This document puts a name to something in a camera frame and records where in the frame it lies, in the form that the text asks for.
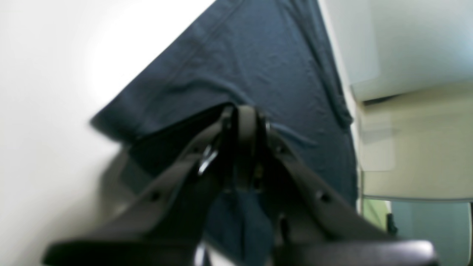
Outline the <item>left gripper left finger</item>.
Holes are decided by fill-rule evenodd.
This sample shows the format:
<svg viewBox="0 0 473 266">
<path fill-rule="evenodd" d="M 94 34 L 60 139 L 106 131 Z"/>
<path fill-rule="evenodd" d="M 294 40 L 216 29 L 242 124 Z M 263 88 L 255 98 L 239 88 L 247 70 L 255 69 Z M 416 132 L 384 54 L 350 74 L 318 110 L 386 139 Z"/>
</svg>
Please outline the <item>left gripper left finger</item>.
<svg viewBox="0 0 473 266">
<path fill-rule="evenodd" d="M 47 249 L 48 266 L 208 264 L 199 248 L 208 209 L 229 184 L 235 107 L 197 134 L 176 161 L 108 224 Z"/>
</svg>

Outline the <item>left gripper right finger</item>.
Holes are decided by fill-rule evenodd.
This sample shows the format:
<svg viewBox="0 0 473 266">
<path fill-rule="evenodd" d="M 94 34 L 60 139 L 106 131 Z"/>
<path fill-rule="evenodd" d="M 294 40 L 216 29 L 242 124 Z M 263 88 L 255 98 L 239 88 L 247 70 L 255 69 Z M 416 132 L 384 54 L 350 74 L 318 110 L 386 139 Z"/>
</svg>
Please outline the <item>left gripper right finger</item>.
<svg viewBox="0 0 473 266">
<path fill-rule="evenodd" d="M 274 232 L 269 266 L 437 266 L 429 241 L 402 240 L 350 207 L 256 111 L 257 186 Z"/>
</svg>

